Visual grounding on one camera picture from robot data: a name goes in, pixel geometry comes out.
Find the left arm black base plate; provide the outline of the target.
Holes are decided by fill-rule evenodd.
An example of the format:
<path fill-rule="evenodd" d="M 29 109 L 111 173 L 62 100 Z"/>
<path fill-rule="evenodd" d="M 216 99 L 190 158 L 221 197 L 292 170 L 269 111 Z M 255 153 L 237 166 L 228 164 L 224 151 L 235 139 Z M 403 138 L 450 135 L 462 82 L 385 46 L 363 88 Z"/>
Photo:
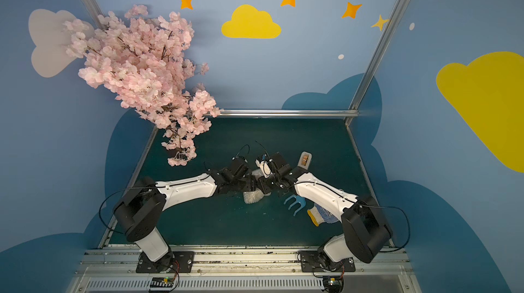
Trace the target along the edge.
<path fill-rule="evenodd" d="M 153 262 L 142 252 L 136 267 L 136 273 L 190 273 L 194 261 L 193 251 L 169 251 Z"/>

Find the clear bubble wrap sheet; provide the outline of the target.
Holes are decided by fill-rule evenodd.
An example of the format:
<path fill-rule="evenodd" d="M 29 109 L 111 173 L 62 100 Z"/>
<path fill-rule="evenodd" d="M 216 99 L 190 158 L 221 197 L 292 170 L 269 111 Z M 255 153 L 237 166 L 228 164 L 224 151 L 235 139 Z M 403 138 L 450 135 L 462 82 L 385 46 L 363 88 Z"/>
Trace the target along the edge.
<path fill-rule="evenodd" d="M 252 175 L 256 179 L 259 179 L 259 178 L 263 177 L 263 172 L 260 169 L 258 169 L 258 170 L 253 171 Z M 262 190 L 259 189 L 259 188 L 256 188 L 254 191 L 246 191 L 246 192 L 243 193 L 244 202 L 246 204 L 257 203 L 260 200 L 262 200 L 264 197 L 265 197 L 265 195 L 263 194 Z"/>

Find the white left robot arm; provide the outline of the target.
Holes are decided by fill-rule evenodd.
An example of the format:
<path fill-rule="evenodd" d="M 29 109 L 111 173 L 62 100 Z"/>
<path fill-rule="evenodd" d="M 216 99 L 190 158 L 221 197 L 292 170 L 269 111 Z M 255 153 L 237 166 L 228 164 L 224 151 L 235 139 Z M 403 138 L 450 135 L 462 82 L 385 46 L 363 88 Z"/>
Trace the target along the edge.
<path fill-rule="evenodd" d="M 126 240 L 141 249 L 138 273 L 176 273 L 177 259 L 157 228 L 164 211 L 191 200 L 257 189 L 258 177 L 241 157 L 229 167 L 173 181 L 138 180 L 113 207 Z"/>

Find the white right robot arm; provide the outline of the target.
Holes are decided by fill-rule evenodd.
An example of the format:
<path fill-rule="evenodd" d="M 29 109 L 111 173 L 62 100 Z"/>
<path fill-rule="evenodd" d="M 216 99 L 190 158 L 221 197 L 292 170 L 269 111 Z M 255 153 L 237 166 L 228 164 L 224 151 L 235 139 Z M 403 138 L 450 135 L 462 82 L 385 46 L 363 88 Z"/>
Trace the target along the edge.
<path fill-rule="evenodd" d="M 390 224 L 373 196 L 356 196 L 337 189 L 301 165 L 291 167 L 278 153 L 259 156 L 255 164 L 269 188 L 288 190 L 300 199 L 312 201 L 317 212 L 311 211 L 311 215 L 325 211 L 342 225 L 342 234 L 319 248 L 322 267 L 335 270 L 350 258 L 369 264 L 392 238 Z"/>

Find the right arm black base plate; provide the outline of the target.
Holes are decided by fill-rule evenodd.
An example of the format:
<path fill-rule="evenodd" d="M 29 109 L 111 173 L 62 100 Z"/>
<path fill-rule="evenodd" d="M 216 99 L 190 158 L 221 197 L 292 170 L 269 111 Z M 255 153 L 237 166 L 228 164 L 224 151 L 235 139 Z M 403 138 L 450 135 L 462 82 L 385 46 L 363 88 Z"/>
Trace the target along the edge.
<path fill-rule="evenodd" d="M 355 272 L 356 267 L 353 258 L 342 259 L 333 262 L 323 252 L 302 250 L 297 253 L 303 273 L 342 273 Z"/>

